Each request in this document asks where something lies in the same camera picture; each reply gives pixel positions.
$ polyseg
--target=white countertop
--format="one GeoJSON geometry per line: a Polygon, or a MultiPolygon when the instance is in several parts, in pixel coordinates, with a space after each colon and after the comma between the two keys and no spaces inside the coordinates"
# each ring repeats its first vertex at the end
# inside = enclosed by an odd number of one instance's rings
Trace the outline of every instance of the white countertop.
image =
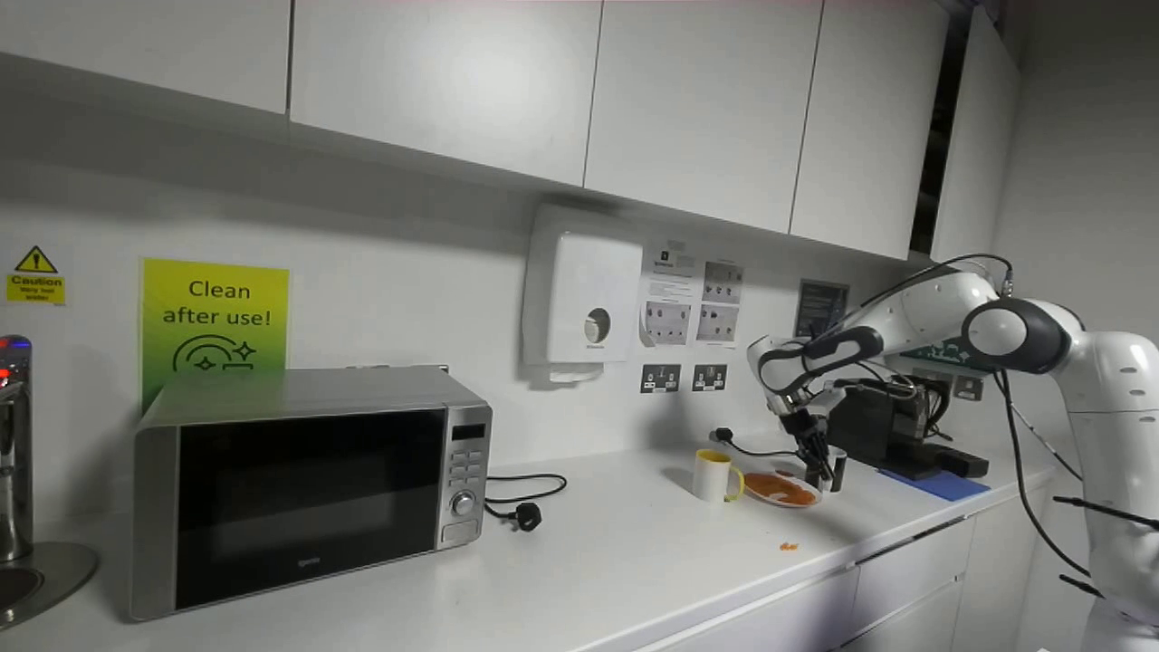
{"type": "Polygon", "coordinates": [[[993,462],[981,497],[946,505],[847,464],[843,494],[808,512],[700,505],[692,453],[618,453],[529,472],[568,476],[536,532],[488,517],[481,539],[288,592],[123,625],[125,517],[106,526],[106,568],[63,605],[0,635],[3,652],[551,652],[637,649],[642,632],[729,611],[1012,494],[993,462]]]}

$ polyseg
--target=microwave door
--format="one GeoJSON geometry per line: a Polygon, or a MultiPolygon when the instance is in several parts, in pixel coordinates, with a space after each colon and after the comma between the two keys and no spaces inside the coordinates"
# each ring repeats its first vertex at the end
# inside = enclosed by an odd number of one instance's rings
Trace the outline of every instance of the microwave door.
{"type": "Polygon", "coordinates": [[[181,434],[177,610],[435,546],[446,413],[181,434]]]}

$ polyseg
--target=yellow warning sign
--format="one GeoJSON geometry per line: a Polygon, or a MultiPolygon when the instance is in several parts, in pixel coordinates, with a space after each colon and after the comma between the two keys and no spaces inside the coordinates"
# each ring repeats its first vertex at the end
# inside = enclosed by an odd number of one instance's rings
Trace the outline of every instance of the yellow warning sign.
{"type": "Polygon", "coordinates": [[[63,276],[38,245],[32,245],[6,276],[10,305],[63,305],[63,297],[63,276]]]}
{"type": "Polygon", "coordinates": [[[19,276],[56,276],[56,264],[50,264],[50,256],[32,245],[19,264],[14,264],[19,276]]]}

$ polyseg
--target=cup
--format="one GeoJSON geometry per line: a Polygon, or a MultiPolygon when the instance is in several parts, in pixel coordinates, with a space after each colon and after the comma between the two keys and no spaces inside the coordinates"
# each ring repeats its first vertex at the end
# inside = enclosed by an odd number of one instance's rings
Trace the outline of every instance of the cup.
{"type": "Polygon", "coordinates": [[[720,448],[694,448],[692,494],[705,505],[732,505],[747,494],[747,476],[720,448]]]}

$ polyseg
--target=white robot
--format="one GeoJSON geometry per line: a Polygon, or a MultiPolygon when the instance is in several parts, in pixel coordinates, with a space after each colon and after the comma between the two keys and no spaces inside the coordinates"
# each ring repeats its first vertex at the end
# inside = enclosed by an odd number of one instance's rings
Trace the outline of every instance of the white robot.
{"type": "Polygon", "coordinates": [[[853,309],[831,329],[805,341],[760,338],[749,367],[766,410],[796,439],[799,462],[824,476],[824,442],[808,413],[822,375],[875,355],[946,346],[1005,371],[1049,375],[1059,387],[1086,507],[1091,568],[1069,561],[1097,594],[1086,652],[1159,652],[1159,348],[1133,335],[1086,335],[1044,301],[998,297],[993,283],[959,268],[929,268],[853,309]]]}

